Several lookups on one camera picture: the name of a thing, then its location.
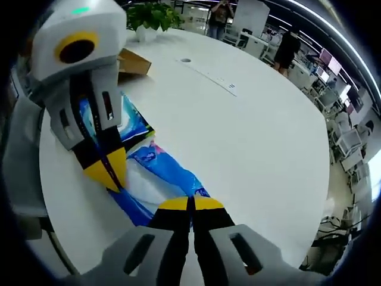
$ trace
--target cardboard box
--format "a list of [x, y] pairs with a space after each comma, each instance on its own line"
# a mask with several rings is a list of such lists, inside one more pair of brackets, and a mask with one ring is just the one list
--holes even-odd
[[121, 74], [140, 74], [146, 75], [151, 62], [142, 58], [140, 55], [129, 51], [128, 49], [122, 49], [119, 56], [119, 76]]

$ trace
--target window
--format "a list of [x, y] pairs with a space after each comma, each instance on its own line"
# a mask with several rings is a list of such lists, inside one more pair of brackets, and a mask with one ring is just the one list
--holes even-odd
[[368, 163], [371, 182], [371, 200], [374, 201], [380, 194], [381, 188], [381, 151]]

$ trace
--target woman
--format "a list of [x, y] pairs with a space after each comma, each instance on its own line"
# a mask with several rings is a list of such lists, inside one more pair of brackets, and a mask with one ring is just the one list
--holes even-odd
[[225, 30], [229, 17], [234, 17], [233, 8], [228, 0], [221, 0], [211, 9], [212, 14], [209, 19], [208, 36], [220, 40]]
[[285, 77], [288, 76], [287, 69], [295, 57], [295, 53], [300, 49], [298, 32], [299, 30], [296, 27], [291, 27], [291, 30], [283, 35], [279, 49], [274, 58], [274, 69]]

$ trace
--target green plant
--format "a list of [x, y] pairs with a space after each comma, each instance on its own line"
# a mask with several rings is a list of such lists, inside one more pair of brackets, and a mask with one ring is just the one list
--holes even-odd
[[136, 31], [143, 25], [145, 28], [163, 31], [170, 27], [180, 27], [184, 20], [171, 6], [164, 3], [145, 3], [130, 7], [127, 10], [127, 28]]

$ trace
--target white table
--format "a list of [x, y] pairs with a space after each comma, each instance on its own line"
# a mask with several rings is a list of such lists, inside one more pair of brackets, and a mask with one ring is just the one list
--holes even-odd
[[[156, 143], [196, 174], [237, 224], [275, 243], [298, 267], [327, 197], [323, 116], [277, 71], [206, 36], [170, 29], [155, 42], [127, 47], [152, 62], [148, 77], [122, 88], [157, 131]], [[237, 97], [178, 61], [183, 58], [214, 67], [237, 86]], [[40, 174], [52, 226], [84, 273], [131, 222], [103, 187], [82, 175], [74, 154], [52, 134], [46, 113]], [[191, 285], [201, 279], [197, 268], [191, 253], [183, 272]]]

